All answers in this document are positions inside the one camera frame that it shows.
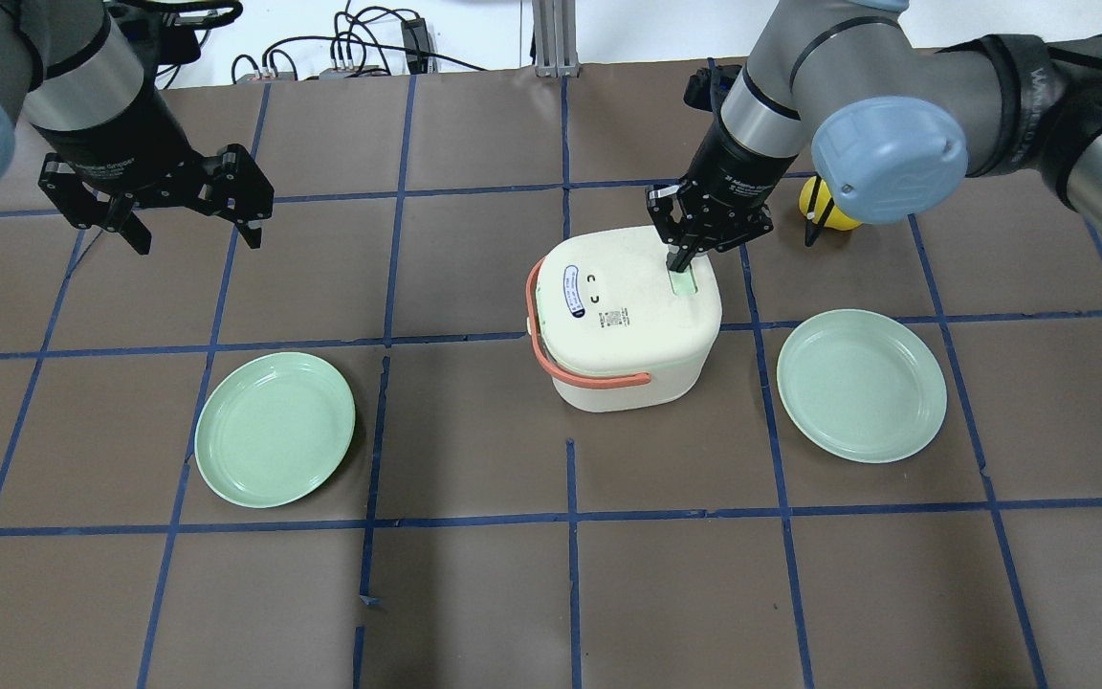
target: metal post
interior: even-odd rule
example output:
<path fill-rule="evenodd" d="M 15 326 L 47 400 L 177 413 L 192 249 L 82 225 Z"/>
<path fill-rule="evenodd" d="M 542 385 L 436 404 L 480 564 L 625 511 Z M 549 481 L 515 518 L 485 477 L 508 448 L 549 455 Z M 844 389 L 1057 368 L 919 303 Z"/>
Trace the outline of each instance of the metal post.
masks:
<path fill-rule="evenodd" d="M 576 76 L 576 0 L 533 0 L 533 73 Z"/>

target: round plate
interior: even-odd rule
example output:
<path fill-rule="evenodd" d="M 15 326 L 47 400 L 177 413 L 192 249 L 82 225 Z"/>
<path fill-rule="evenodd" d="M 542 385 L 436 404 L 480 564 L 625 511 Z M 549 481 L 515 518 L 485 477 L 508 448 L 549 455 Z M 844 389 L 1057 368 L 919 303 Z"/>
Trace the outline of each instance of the round plate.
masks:
<path fill-rule="evenodd" d="M 327 480 L 355 432 L 355 400 L 334 366 L 280 352 L 239 367 L 210 394 L 193 452 L 210 489 L 245 507 L 304 497 Z"/>
<path fill-rule="evenodd" d="M 856 462 L 918 453 L 947 415 L 947 384 L 930 348 L 871 311 L 827 311 L 797 326 L 781 348 L 777 380 L 801 432 Z"/>

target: red handle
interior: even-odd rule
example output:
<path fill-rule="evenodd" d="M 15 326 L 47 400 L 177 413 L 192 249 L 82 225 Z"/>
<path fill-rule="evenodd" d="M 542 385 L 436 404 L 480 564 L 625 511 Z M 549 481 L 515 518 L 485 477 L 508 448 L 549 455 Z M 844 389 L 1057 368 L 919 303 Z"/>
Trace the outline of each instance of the red handle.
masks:
<path fill-rule="evenodd" d="M 561 383 L 568 383 L 573 388 L 616 389 L 648 385 L 649 380 L 652 380 L 652 376 L 648 375 L 648 373 L 616 375 L 612 376 L 612 378 L 592 378 L 587 375 L 577 375 L 570 370 L 564 370 L 547 356 L 542 351 L 542 336 L 539 335 L 539 315 L 533 305 L 533 283 L 539 278 L 539 269 L 541 269 L 543 260 L 545 259 L 539 258 L 539 262 L 533 263 L 533 270 L 530 271 L 529 278 L 526 279 L 526 313 L 529 314 L 530 341 L 533 342 L 533 357 L 539 360 L 539 366 L 542 366 L 542 370 L 551 374 L 551 378 L 555 378 Z"/>

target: plate rim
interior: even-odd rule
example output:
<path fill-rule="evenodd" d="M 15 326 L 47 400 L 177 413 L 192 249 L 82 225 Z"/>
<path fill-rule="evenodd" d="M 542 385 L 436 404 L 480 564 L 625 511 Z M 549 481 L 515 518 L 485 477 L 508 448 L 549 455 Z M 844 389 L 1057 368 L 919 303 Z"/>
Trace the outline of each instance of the plate rim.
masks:
<path fill-rule="evenodd" d="M 787 358 L 785 357 L 785 352 L 787 352 L 788 347 L 790 347 L 790 345 L 795 342 L 793 337 L 795 335 L 797 335 L 797 333 L 806 332 L 801 330 L 801 327 L 812 322 L 814 322 L 814 325 L 818 326 L 819 320 L 839 317 L 839 315 L 841 314 L 858 314 L 862 319 L 868 319 L 871 320 L 871 322 L 893 323 L 893 325 L 895 326 L 893 329 L 893 332 L 895 332 L 896 335 L 899 335 L 899 337 L 896 337 L 896 342 L 899 342 L 900 345 L 909 345 L 909 344 L 919 345 L 919 347 L 922 348 L 923 353 L 930 354 L 930 357 L 928 357 L 928 359 L 923 358 L 919 359 L 932 363 L 932 367 L 930 370 L 937 372 L 938 375 L 937 380 L 940 380 L 941 383 L 940 387 L 937 387 L 937 401 L 938 401 L 939 413 L 938 413 L 937 428 L 931 428 L 930 434 L 926 437 L 921 445 L 918 446 L 916 442 L 912 442 L 911 444 L 912 449 L 910 450 L 896 449 L 893 453 L 892 451 L 888 451 L 888 453 L 875 454 L 874 456 L 871 456 L 871 454 L 852 453 L 852 451 L 847 451 L 843 448 L 838 448 L 836 445 L 831 444 L 831 442 L 828 442 L 825 439 L 819 438 L 819 434 L 815 434 L 812 431 L 808 431 L 808 428 L 803 427 L 803 423 L 799 418 L 800 415 L 795 413 L 793 405 L 787 400 L 787 394 L 785 394 L 784 365 L 785 365 L 785 359 Z M 905 341 L 904 335 L 907 335 L 909 340 Z M 921 378 L 919 378 L 919 372 L 922 370 L 921 366 L 911 366 L 910 369 L 912 369 L 914 372 L 914 378 L 921 380 Z M 825 450 L 827 453 L 835 454 L 835 456 L 840 459 L 857 463 L 866 463 L 867 465 L 883 465 L 883 463 L 898 462 L 900 460 L 914 456 L 914 454 L 925 450 L 938 437 L 938 432 L 941 431 L 941 427 L 943 427 L 943 423 L 946 422 L 947 409 L 949 406 L 949 400 L 948 400 L 949 389 L 947 388 L 947 377 L 943 375 L 943 372 L 941 372 L 941 365 L 938 363 L 938 357 L 936 356 L 934 353 L 932 353 L 930 346 L 928 344 L 925 344 L 925 341 L 921 340 L 921 337 L 919 337 L 917 333 L 912 332 L 912 330 L 904 325 L 904 323 L 897 322 L 896 319 L 893 319 L 890 316 L 876 313 L 876 311 L 871 311 L 866 309 L 833 309 L 830 311 L 823 311 L 822 313 L 819 314 L 814 314 L 813 316 L 806 319 L 804 322 L 799 323 L 799 325 L 797 325 L 790 332 L 790 335 L 788 335 L 788 337 L 785 338 L 785 344 L 781 345 L 781 351 L 779 351 L 779 356 L 777 358 L 777 391 L 779 400 L 781 401 L 781 406 L 785 409 L 785 413 L 788 415 L 788 418 L 790 418 L 793 426 L 797 429 L 799 429 L 801 434 L 808 438 L 810 442 L 813 442 L 813 444 L 818 445 L 822 450 Z"/>
<path fill-rule="evenodd" d="M 291 497 L 284 496 L 283 498 L 281 498 L 280 502 L 268 500 L 268 502 L 259 502 L 257 504 L 242 503 L 240 500 L 237 500 L 237 498 L 235 497 L 227 496 L 227 494 L 224 493 L 223 489 L 218 487 L 218 485 L 215 485 L 214 481 L 210 481 L 208 478 L 207 471 L 205 467 L 203 467 L 203 457 L 199 456 L 198 453 L 198 450 L 202 446 L 202 442 L 199 440 L 202 438 L 203 424 L 204 423 L 209 424 L 210 423 L 209 419 L 214 418 L 214 411 L 215 409 L 217 409 L 217 407 L 214 406 L 215 400 L 217 400 L 217 398 L 223 398 L 224 396 L 226 396 L 228 387 L 230 387 L 230 385 L 236 385 L 237 381 L 240 380 L 242 376 L 245 376 L 246 369 L 249 369 L 249 367 L 251 366 L 257 366 L 258 362 L 266 362 L 268 359 L 293 359 L 293 360 L 315 362 L 315 366 L 322 367 L 323 370 L 325 372 L 325 378 L 331 380 L 331 384 L 334 385 L 334 387 L 336 388 L 342 387 L 342 389 L 344 389 L 344 391 L 346 392 L 346 405 L 348 405 L 348 409 L 346 410 L 349 411 L 348 424 L 346 424 L 346 433 L 345 433 L 345 441 L 343 442 L 343 449 L 341 453 L 337 453 L 337 459 L 332 462 L 332 466 L 328 467 L 328 471 L 325 472 L 325 476 L 321 481 L 315 482 L 314 484 L 311 485 L 311 487 L 306 489 L 301 489 L 301 492 L 298 492 L 298 494 L 294 494 L 294 496 Z M 352 439 L 355 438 L 355 415 L 356 415 L 355 394 L 352 391 L 350 385 L 346 383 L 346 378 L 343 376 L 343 373 L 337 370 L 337 368 L 333 366 L 329 362 L 306 352 L 284 351 L 284 352 L 272 352 L 270 354 L 263 354 L 263 356 L 261 357 L 250 359 L 248 362 L 245 362 L 244 365 L 237 366 L 236 369 L 233 369 L 231 373 L 228 373 L 226 378 L 219 380 L 219 384 L 215 385 L 214 391 L 212 391 L 210 395 L 206 397 L 206 401 L 203 402 L 202 405 L 202 410 L 198 410 L 198 420 L 197 423 L 195 424 L 195 429 L 193 429 L 193 459 L 195 460 L 195 465 L 198 467 L 198 474 L 202 475 L 203 483 L 205 483 L 206 486 L 210 488 L 210 491 L 216 496 L 223 497 L 224 500 L 227 500 L 233 505 L 241 507 L 250 507 L 250 509 L 268 509 L 268 507 L 279 507 L 281 505 L 288 505 L 290 503 L 299 500 L 299 498 L 309 496 L 309 494 L 314 492 L 314 489 L 320 488 L 321 485 L 323 485 L 324 482 L 327 481 L 329 476 L 332 476 L 334 472 L 337 471 L 337 467 L 342 465 L 342 462 L 346 455 L 346 450 L 350 448 Z"/>

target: white lunch box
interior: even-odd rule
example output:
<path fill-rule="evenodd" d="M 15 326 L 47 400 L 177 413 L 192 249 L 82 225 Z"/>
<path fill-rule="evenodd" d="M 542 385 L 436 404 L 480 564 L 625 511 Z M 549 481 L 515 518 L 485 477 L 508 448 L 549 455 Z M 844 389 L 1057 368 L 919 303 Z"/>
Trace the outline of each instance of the white lunch box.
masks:
<path fill-rule="evenodd" d="M 586 411 L 634 410 L 682 397 L 722 330 L 707 256 L 666 270 L 652 226 L 574 236 L 526 280 L 533 356 L 555 391 Z"/>

